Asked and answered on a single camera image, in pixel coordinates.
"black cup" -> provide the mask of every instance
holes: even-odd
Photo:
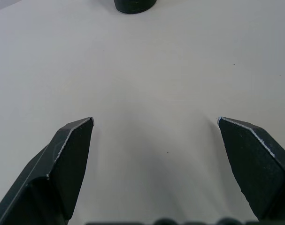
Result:
[[[157,0],[114,0],[118,11],[126,14],[142,13],[152,7]]]

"white surface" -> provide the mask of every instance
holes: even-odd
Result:
[[[95,128],[71,225],[253,219],[218,116],[285,148],[285,0],[22,0],[0,10],[0,200],[66,123]]]

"black cylindrical object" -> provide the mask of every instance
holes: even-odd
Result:
[[[114,0],[118,11],[126,14],[142,13],[152,7],[157,0]]]

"white table surface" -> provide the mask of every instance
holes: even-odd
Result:
[[[217,118],[285,148],[285,0],[22,0],[0,10],[0,200],[66,123],[93,116],[70,225],[255,219]]]

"black plastic part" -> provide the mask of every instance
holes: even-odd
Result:
[[[221,117],[218,125],[234,177],[254,214],[285,220],[285,150],[253,124]]]
[[[0,225],[66,225],[85,174],[93,118],[72,122],[24,168],[0,202]]]
[[[142,13],[151,8],[157,0],[114,0],[116,9],[126,14]]]

